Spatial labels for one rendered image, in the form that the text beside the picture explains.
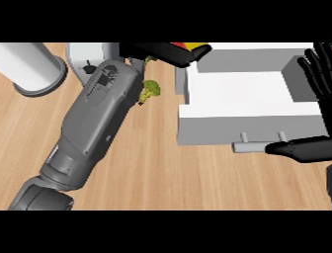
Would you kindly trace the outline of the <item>pale grey appliance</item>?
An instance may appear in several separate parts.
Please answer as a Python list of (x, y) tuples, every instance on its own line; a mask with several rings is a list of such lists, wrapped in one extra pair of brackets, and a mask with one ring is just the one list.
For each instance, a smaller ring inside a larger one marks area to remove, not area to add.
[(66, 44), (66, 61), (81, 85), (85, 85), (96, 67), (108, 59), (124, 60), (116, 42), (69, 42)]

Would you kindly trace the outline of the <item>green broccoli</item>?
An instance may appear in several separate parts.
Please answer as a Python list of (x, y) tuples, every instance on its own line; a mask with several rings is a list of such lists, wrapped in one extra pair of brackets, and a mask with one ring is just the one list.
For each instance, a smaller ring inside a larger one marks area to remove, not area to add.
[(140, 94), (139, 105), (143, 105), (149, 98), (156, 97), (161, 94), (161, 86), (155, 80), (143, 81), (143, 91)]

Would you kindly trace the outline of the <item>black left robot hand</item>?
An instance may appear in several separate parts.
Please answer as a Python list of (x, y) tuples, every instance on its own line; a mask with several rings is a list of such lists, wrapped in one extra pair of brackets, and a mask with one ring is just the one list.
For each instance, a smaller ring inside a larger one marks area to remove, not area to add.
[(121, 42), (119, 55), (145, 60), (149, 56), (170, 65), (186, 68), (213, 50), (210, 44), (187, 50), (170, 42)]

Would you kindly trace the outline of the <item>red and yellow cup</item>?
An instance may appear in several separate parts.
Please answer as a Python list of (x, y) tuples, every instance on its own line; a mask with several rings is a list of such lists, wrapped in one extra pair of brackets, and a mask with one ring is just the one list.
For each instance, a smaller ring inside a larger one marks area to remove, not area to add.
[(208, 42), (171, 42), (171, 44), (192, 51), (199, 46), (208, 44)]

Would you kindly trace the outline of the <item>white open drawer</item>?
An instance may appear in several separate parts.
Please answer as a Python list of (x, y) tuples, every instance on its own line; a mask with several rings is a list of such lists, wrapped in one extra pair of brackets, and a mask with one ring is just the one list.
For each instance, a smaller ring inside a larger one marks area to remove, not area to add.
[(316, 102), (294, 102), (281, 73), (198, 71), (186, 68), (187, 101), (179, 106), (183, 118), (313, 116)]

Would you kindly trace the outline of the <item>white drawer front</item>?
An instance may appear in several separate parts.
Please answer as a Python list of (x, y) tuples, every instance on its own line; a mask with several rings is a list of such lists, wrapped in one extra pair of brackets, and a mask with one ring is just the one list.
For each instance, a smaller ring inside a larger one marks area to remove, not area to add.
[(279, 141), (326, 134), (315, 102), (180, 105), (179, 145), (220, 145), (241, 141)]

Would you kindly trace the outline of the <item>white cylinder with grey base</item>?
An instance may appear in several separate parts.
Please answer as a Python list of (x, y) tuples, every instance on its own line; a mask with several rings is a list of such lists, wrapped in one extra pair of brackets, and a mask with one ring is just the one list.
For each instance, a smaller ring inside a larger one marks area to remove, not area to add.
[(46, 96), (60, 86), (68, 67), (41, 42), (0, 42), (0, 72), (26, 97)]

